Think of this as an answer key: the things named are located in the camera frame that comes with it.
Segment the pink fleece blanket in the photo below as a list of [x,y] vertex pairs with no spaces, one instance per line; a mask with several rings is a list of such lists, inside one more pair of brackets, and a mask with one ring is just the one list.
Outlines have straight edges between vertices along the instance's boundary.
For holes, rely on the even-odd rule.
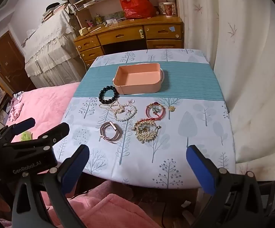
[[[19,116],[7,125],[32,117],[36,124],[31,132],[38,137],[61,122],[78,85],[75,82],[24,92]],[[117,195],[128,195],[130,191],[126,186],[105,181],[88,194],[69,195],[67,200],[87,227],[158,227],[139,206]]]

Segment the tree-print tablecloth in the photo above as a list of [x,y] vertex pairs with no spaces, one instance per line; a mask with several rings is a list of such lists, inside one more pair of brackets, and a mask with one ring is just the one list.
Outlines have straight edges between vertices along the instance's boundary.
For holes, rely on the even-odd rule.
[[[102,104],[100,91],[122,65],[158,63],[156,93],[121,95]],[[63,162],[89,147],[84,172],[120,183],[154,188],[195,188],[186,151],[195,145],[216,167],[235,172],[231,122],[221,88],[205,55],[196,49],[151,49],[98,57],[63,116],[69,134],[54,146]]]

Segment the pink jewelry tray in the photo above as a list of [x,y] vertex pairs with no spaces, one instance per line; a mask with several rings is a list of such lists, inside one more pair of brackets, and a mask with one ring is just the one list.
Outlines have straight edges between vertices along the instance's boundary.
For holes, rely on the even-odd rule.
[[156,93],[164,78],[159,63],[122,65],[117,68],[113,85],[120,95]]

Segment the brown wooden door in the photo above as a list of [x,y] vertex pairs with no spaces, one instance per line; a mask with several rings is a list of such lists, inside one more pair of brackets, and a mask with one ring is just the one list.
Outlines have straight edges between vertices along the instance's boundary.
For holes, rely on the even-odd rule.
[[25,70],[25,58],[9,31],[0,37],[0,76],[14,92],[36,89]]

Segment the lace-covered cabinet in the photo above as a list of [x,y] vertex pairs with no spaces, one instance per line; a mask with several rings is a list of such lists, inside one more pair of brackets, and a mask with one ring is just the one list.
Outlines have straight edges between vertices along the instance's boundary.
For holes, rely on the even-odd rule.
[[79,82],[86,73],[74,40],[76,19],[58,11],[31,33],[23,47],[25,71],[36,88]]

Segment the gold pearl leaf jewelry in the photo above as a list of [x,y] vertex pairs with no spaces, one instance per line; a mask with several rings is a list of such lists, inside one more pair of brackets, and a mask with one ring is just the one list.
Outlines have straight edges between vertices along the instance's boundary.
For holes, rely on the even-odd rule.
[[145,142],[154,141],[160,129],[161,126],[157,125],[155,120],[149,118],[138,120],[132,128],[135,132],[137,140],[142,144]]

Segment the wooden desk with drawers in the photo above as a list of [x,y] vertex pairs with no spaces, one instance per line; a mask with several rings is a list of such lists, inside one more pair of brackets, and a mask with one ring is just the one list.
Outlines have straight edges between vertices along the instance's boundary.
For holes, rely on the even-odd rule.
[[131,19],[98,27],[74,44],[87,67],[97,57],[144,49],[183,48],[183,22],[179,17],[158,15],[149,19]]

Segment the pink watch band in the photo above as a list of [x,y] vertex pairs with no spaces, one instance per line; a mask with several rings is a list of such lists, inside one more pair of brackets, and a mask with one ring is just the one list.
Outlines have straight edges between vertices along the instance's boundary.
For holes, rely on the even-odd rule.
[[99,134],[104,141],[115,144],[122,136],[122,129],[112,121],[107,121],[100,126]]

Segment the white floral curtain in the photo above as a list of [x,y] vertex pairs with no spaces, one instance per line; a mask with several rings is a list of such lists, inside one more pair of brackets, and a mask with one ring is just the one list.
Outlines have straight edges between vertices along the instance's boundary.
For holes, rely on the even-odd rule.
[[275,4],[177,0],[185,48],[203,51],[226,102],[236,168],[275,180]]

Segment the red plastic bag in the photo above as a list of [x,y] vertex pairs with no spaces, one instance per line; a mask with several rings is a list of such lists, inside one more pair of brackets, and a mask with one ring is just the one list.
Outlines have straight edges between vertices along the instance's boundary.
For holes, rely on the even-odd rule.
[[126,19],[147,19],[156,16],[149,0],[119,0]]

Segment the small gold charm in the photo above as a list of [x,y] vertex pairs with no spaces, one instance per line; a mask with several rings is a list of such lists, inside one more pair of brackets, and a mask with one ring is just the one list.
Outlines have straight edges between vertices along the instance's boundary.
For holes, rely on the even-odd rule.
[[168,109],[170,112],[174,112],[176,108],[174,106],[170,106]]

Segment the green plastic wrapper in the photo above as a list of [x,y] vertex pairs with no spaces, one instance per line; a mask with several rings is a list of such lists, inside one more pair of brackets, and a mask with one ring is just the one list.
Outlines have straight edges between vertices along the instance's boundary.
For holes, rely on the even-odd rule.
[[21,134],[21,141],[31,141],[33,139],[33,134],[30,131],[24,131]]

